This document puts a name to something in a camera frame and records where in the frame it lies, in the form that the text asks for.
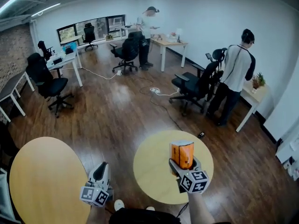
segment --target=ceiling light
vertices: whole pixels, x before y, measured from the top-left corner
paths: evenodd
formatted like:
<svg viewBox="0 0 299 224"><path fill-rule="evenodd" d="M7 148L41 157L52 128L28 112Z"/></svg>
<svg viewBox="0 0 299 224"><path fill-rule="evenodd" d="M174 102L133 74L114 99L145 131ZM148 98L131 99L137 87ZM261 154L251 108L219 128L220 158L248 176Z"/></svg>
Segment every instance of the ceiling light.
<svg viewBox="0 0 299 224"><path fill-rule="evenodd" d="M2 13L6 8L8 8L11 4L13 4L15 1L17 0L9 0L6 4L4 4L1 8L0 8L0 13Z"/></svg>
<svg viewBox="0 0 299 224"><path fill-rule="evenodd" d="M60 3L57 3L57 4L55 4L55 5L53 5L53 6L50 6L50 7L47 7L47 8L45 8L44 10L39 11L38 13L35 13L35 14L31 15L31 16L34 17L34 16L36 16L36 15L39 15L40 13L41 13L41 15L42 15L42 12L44 12L44 11L46 11L46 10L52 8L52 7L56 7L56 6L58 6L58 5L60 5Z"/></svg>

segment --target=white sneaker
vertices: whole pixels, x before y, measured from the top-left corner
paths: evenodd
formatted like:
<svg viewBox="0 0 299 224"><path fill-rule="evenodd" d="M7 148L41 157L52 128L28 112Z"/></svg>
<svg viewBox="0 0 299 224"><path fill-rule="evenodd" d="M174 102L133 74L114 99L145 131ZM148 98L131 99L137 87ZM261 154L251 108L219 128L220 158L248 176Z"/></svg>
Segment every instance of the white sneaker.
<svg viewBox="0 0 299 224"><path fill-rule="evenodd" d="M121 199L118 199L114 203L114 209L115 209L115 211L118 211L121 208L125 208L125 204L123 203L123 201Z"/></svg>
<svg viewBox="0 0 299 224"><path fill-rule="evenodd" d="M147 207L146 210L155 211L154 207Z"/></svg>

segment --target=man in white shirt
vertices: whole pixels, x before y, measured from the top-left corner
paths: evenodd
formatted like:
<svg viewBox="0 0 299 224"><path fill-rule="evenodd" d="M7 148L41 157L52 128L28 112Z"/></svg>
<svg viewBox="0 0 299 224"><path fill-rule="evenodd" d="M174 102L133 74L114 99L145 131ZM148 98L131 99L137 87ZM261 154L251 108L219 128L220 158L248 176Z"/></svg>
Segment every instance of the man in white shirt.
<svg viewBox="0 0 299 224"><path fill-rule="evenodd" d="M227 97L218 126L226 125L229 115L240 97L245 79L250 80L256 66L256 60L248 51L254 44L253 33L245 29L240 45L232 45L228 48L225 57L225 70L206 115L213 117L219 109L222 100Z"/></svg>
<svg viewBox="0 0 299 224"><path fill-rule="evenodd" d="M150 26L150 18L154 17L156 13L160 11L155 7L149 7L142 16L137 19L137 31L142 31L143 41L139 46L139 68L142 70L148 70L148 67L153 66L152 63L148 62L148 55L150 51L150 30L158 29L159 27Z"/></svg>

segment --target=round table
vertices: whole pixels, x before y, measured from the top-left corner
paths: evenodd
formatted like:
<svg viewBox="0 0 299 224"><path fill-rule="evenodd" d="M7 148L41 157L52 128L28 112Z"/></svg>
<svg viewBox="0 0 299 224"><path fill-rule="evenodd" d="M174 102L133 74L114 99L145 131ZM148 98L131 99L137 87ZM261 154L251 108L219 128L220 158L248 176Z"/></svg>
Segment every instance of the round table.
<svg viewBox="0 0 299 224"><path fill-rule="evenodd" d="M81 35L77 35L77 36L73 36L71 38L67 38L67 39L61 41L60 45L65 45L70 42L75 42L75 41L79 40L81 37L82 37Z"/></svg>
<svg viewBox="0 0 299 224"><path fill-rule="evenodd" d="M15 208L27 224L85 224L90 206L79 200L87 175L62 141L41 137L20 149L9 184Z"/></svg>
<svg viewBox="0 0 299 224"><path fill-rule="evenodd" d="M183 131L162 131L148 137L138 148L133 164L135 179L139 187L151 198L166 204L188 202L187 193L179 193L176 177L168 164L170 143L177 140L194 142L194 156L200 161L202 170L210 180L214 163L206 145L192 134Z"/></svg>

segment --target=brick wall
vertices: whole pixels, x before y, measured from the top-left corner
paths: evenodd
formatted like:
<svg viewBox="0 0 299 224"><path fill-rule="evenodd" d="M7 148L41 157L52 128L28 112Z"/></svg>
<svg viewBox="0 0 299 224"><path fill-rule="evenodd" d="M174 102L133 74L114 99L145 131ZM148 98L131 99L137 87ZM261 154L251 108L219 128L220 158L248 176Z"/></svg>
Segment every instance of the brick wall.
<svg viewBox="0 0 299 224"><path fill-rule="evenodd" d="M0 32L0 91L11 77L26 69L27 57L33 52L29 24ZM26 79L23 78L17 87L18 91L23 87L25 81ZM13 102L8 98L2 101L0 106L9 115ZM7 122L1 112L0 121Z"/></svg>

